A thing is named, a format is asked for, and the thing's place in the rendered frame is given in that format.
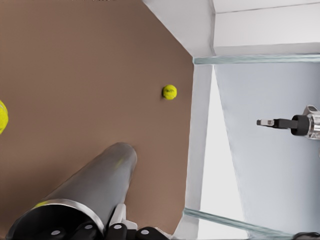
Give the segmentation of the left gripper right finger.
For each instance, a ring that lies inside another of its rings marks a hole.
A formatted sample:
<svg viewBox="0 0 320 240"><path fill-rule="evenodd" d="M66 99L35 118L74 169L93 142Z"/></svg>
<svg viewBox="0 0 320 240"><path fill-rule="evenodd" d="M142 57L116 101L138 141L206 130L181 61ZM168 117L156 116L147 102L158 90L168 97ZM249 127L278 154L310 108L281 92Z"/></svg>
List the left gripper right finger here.
<svg viewBox="0 0 320 240"><path fill-rule="evenodd" d="M116 206L106 229L106 240L173 240L171 236L156 227L138 229L135 222L127 220L124 203Z"/></svg>

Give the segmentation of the pale finger of the right gripper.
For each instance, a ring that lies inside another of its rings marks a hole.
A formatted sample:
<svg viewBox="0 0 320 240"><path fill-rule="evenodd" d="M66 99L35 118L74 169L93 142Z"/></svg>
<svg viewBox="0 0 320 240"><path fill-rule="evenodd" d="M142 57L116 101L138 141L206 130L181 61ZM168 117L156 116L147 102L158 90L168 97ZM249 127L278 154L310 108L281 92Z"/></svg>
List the pale finger of the right gripper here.
<svg viewBox="0 0 320 240"><path fill-rule="evenodd" d="M257 126L263 126L274 129L297 129L298 122L290 119L258 119L256 121Z"/></svg>

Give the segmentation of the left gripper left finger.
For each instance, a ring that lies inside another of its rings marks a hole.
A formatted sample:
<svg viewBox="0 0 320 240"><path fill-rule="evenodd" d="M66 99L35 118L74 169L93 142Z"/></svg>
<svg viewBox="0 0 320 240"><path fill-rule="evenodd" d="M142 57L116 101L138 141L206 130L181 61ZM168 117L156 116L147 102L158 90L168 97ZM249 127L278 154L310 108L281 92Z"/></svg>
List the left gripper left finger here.
<svg viewBox="0 0 320 240"><path fill-rule="evenodd" d="M64 228L49 230L48 240L104 240L100 230L91 222L80 224L75 230L67 232Z"/></svg>

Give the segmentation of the grey transparent tennis tube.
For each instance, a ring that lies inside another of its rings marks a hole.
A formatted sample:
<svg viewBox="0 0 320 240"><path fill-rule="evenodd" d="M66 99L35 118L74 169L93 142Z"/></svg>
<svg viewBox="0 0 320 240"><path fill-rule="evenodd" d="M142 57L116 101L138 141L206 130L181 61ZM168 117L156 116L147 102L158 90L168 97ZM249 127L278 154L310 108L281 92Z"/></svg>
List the grey transparent tennis tube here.
<svg viewBox="0 0 320 240"><path fill-rule="evenodd" d="M115 143L19 217L5 240L48 240L49 230L67 232L93 223L106 240L111 217L124 204L137 163L135 149Z"/></svg>

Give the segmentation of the yellow tennis ball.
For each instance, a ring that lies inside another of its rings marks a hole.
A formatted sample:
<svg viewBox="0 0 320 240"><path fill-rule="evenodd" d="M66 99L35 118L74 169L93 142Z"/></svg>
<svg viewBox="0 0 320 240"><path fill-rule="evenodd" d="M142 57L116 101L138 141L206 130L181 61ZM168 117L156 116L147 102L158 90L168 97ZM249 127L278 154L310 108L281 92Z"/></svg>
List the yellow tennis ball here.
<svg viewBox="0 0 320 240"><path fill-rule="evenodd" d="M5 104L0 100L0 135L3 133L9 122L9 113Z"/></svg>
<svg viewBox="0 0 320 240"><path fill-rule="evenodd" d="M177 97L178 95L178 91L177 91L177 88L172 85L172 84L168 84L168 85L165 85L163 88L162 88L162 97L166 100L173 100Z"/></svg>

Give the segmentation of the silver frame post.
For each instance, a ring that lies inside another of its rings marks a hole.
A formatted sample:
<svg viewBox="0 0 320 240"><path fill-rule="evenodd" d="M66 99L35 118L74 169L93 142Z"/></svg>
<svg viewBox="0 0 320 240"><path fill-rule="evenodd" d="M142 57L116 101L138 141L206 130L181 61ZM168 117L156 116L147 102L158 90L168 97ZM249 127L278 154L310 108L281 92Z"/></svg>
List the silver frame post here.
<svg viewBox="0 0 320 240"><path fill-rule="evenodd" d="M192 62L195 65L320 63L320 53L194 57Z"/></svg>
<svg viewBox="0 0 320 240"><path fill-rule="evenodd" d="M213 222L213 223L217 223L220 225L229 226L232 228L241 229L241 230L244 230L247 232L256 233L256 234L267 236L267 237L288 237L288 238L291 238L293 236L293 234L291 234L291 233L287 233L287 232L283 232L283 231L279 231L279 230L275 230L275 229L271 229L271 228L267 228L267 227L263 227L263 226L259 226L259 225L250 224L250 223L246 223L246 222L231 219L231 218L190 209L187 207L185 207L183 209L183 215L198 218L198 219Z"/></svg>
<svg viewBox="0 0 320 240"><path fill-rule="evenodd" d="M201 207L207 140L212 65L194 66L191 96L185 207Z"/></svg>

